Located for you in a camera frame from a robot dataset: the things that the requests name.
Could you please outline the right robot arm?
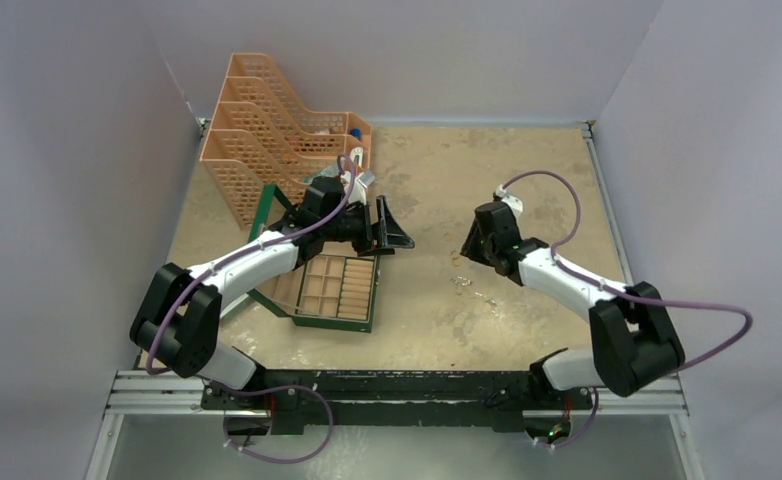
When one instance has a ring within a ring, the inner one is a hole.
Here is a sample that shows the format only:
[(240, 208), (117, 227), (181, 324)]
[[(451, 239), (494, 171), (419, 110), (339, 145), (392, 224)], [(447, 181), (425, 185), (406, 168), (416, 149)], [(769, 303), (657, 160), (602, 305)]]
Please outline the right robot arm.
[(562, 349), (531, 364), (528, 392), (540, 406), (555, 405), (574, 388), (605, 387), (628, 397), (685, 363), (680, 338), (653, 285), (608, 285), (584, 269), (570, 275), (572, 263), (558, 262), (546, 242), (522, 238), (513, 210), (502, 201), (475, 209), (461, 254), (587, 321), (590, 348)]

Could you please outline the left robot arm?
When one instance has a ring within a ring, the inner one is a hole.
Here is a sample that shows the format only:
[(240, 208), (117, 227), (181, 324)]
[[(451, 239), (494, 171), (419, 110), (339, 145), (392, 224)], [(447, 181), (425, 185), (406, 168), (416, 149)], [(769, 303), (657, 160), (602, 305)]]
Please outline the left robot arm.
[(262, 283), (304, 266), (330, 242), (348, 243), (359, 256), (391, 254), (415, 245), (384, 196), (369, 205), (356, 198), (357, 188), (353, 181), (316, 178), (300, 203), (246, 246), (191, 268), (161, 266), (132, 321), (130, 340), (167, 371), (226, 387), (227, 397), (239, 408), (259, 405), (265, 395), (265, 382), (258, 376), (262, 367), (219, 341), (223, 308)]

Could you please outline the green jewelry box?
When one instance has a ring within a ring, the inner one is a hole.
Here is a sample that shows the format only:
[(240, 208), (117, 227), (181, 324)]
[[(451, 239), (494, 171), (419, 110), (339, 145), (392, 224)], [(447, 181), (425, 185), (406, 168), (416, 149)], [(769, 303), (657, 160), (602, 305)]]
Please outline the green jewelry box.
[(249, 297), (300, 327), (369, 333), (379, 259), (358, 257), (348, 242), (329, 242), (297, 269), (251, 290)]

